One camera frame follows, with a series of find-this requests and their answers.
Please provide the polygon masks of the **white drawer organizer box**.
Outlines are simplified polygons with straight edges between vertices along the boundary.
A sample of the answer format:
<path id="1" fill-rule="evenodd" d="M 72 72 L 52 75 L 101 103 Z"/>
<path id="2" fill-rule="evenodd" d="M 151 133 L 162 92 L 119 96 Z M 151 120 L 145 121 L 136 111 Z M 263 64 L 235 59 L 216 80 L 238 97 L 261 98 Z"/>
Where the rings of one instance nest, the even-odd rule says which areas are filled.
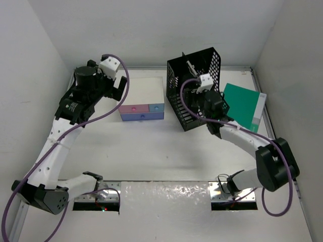
<path id="1" fill-rule="evenodd" d="M 162 77 L 130 79 L 128 95 L 122 105 L 165 103 Z"/>

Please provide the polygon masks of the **green notebook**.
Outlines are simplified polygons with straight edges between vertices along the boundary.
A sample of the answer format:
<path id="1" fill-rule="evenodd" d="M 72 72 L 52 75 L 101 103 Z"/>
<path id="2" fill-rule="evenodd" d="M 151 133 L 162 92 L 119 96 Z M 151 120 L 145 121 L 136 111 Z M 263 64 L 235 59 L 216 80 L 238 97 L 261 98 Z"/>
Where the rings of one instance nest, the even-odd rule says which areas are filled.
<path id="1" fill-rule="evenodd" d="M 257 133 L 267 95 L 228 83 L 224 96 L 230 107 L 228 116 L 244 128 Z"/>

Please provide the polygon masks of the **blue pulled-out drawer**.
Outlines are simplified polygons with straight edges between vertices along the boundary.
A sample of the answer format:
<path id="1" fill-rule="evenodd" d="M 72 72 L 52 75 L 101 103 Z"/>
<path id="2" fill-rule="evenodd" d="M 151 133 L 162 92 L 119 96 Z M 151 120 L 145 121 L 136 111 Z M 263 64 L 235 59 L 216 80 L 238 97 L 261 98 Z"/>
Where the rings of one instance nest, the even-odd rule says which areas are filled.
<path id="1" fill-rule="evenodd" d="M 158 103 L 158 104 L 150 104 L 149 105 L 149 112 L 164 112 L 165 104 Z"/>

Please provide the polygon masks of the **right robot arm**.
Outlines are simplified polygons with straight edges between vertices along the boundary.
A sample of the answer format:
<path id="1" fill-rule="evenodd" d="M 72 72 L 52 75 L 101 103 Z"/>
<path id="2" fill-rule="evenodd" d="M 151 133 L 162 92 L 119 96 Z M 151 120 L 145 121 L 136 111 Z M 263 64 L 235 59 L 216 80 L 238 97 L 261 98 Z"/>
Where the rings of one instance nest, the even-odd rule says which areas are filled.
<path id="1" fill-rule="evenodd" d="M 256 168 L 241 170 L 227 178 L 225 191 L 235 195 L 247 188 L 263 188 L 274 192 L 300 175 L 300 169 L 288 142 L 283 138 L 269 139 L 241 127 L 224 110 L 221 93 L 209 90 L 199 94 L 180 92 L 184 108 L 204 121 L 209 132 L 250 154 Z"/>

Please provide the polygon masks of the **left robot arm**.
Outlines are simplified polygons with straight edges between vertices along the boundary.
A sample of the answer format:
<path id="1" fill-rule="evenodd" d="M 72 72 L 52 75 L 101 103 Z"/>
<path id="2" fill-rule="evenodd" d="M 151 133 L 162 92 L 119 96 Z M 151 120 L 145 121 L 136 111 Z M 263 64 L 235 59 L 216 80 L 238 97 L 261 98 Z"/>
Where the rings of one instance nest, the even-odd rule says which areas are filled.
<path id="1" fill-rule="evenodd" d="M 59 174 L 76 138 L 93 120 L 95 105 L 103 98 L 122 104 L 129 91 L 129 76 L 121 77 L 114 87 L 116 75 L 124 63 L 116 56 L 105 54 L 97 64 L 87 65 L 73 72 L 73 83 L 59 101 L 47 141 L 34 166 L 23 180 L 12 184 L 26 204 L 57 215 L 68 202 L 82 194 L 95 192 L 102 176 L 84 172 L 80 176 L 59 181 Z"/>

